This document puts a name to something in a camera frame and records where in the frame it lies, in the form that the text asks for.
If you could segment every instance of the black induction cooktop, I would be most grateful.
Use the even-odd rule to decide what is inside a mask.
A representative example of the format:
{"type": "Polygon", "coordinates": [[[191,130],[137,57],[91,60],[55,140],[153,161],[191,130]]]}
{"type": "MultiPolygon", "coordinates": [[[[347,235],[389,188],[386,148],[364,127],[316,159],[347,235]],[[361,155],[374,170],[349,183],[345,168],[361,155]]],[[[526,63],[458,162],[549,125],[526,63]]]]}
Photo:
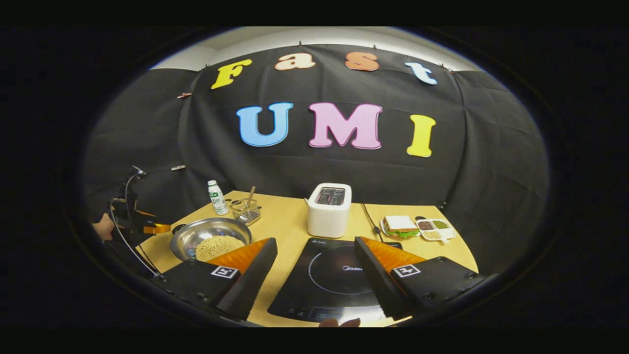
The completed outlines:
{"type": "MultiPolygon", "coordinates": [[[[400,243],[387,244],[402,248],[400,243]]],[[[384,319],[353,247],[353,241],[308,239],[268,312],[309,322],[384,319]]]]}

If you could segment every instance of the orange letter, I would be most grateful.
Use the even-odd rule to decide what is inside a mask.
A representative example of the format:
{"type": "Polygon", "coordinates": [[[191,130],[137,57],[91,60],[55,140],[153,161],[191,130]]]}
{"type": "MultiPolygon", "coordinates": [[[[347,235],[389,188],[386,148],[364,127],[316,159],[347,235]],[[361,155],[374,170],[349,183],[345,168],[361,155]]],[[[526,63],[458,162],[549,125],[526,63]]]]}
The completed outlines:
{"type": "Polygon", "coordinates": [[[279,60],[280,62],[276,64],[276,70],[307,69],[316,64],[313,62],[313,56],[308,53],[289,54],[279,60]]]}
{"type": "Polygon", "coordinates": [[[351,70],[374,71],[380,67],[375,61],[378,59],[371,53],[351,52],[345,56],[345,66],[351,70]]]}

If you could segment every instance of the letter u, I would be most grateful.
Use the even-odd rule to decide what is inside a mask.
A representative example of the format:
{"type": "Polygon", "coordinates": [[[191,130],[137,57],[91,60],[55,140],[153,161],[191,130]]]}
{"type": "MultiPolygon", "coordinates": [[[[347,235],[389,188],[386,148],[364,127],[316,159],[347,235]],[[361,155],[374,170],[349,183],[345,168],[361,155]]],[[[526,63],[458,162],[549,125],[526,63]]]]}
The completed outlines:
{"type": "Polygon", "coordinates": [[[292,108],[292,103],[274,103],[269,106],[273,111],[275,130],[271,134],[262,135],[258,132],[258,113],[262,112],[262,107],[245,107],[236,112],[240,117],[240,138],[251,146],[272,146],[279,144],[288,135],[288,110],[292,108]]]}

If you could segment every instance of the wooden table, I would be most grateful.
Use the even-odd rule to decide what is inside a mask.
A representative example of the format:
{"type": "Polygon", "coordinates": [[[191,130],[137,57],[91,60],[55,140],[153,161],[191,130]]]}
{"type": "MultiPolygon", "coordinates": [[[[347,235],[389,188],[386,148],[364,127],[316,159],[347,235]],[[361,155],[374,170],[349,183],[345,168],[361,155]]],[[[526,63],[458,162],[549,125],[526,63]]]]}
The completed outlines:
{"type": "MultiPolygon", "coordinates": [[[[238,200],[247,198],[246,191],[232,191],[225,198],[238,200]]],[[[277,258],[269,274],[267,275],[260,292],[253,304],[253,308],[247,321],[267,327],[317,327],[318,323],[298,321],[285,317],[269,314],[267,309],[275,296],[283,286],[296,264],[306,241],[312,236],[307,232],[308,206],[303,198],[286,198],[273,195],[255,194],[260,209],[261,218],[252,224],[249,229],[252,233],[252,242],[268,237],[274,237],[277,241],[277,258]]],[[[434,206],[421,205],[376,205],[366,204],[369,215],[376,224],[387,215],[408,215],[411,219],[421,215],[427,219],[445,219],[443,214],[434,206]]],[[[217,217],[211,204],[200,208],[190,215],[177,221],[172,226],[190,224],[191,222],[217,217]]],[[[223,215],[233,219],[231,214],[223,215]]],[[[476,261],[465,241],[455,230],[456,236],[449,243],[442,244],[438,241],[426,241],[421,236],[411,239],[392,239],[382,235],[385,241],[399,241],[405,251],[417,254],[426,259],[444,256],[478,272],[476,261]]],[[[353,241],[356,236],[373,237],[379,239],[373,232],[372,226],[359,203],[353,203],[350,207],[350,217],[345,235],[337,240],[353,241]]],[[[166,272],[181,263],[170,250],[172,234],[165,232],[157,234],[142,243],[142,248],[153,261],[159,271],[166,272]]],[[[391,318],[376,322],[362,323],[361,327],[390,326],[400,321],[391,318]]]]}

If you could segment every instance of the midea logo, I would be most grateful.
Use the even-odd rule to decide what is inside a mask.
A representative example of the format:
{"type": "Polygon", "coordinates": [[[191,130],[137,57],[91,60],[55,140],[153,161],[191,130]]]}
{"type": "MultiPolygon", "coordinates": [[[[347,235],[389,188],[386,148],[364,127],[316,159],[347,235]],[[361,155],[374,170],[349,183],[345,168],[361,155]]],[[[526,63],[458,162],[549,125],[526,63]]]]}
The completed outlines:
{"type": "Polygon", "coordinates": [[[355,266],[343,266],[343,270],[360,270],[360,271],[362,271],[362,268],[357,268],[355,266]]]}

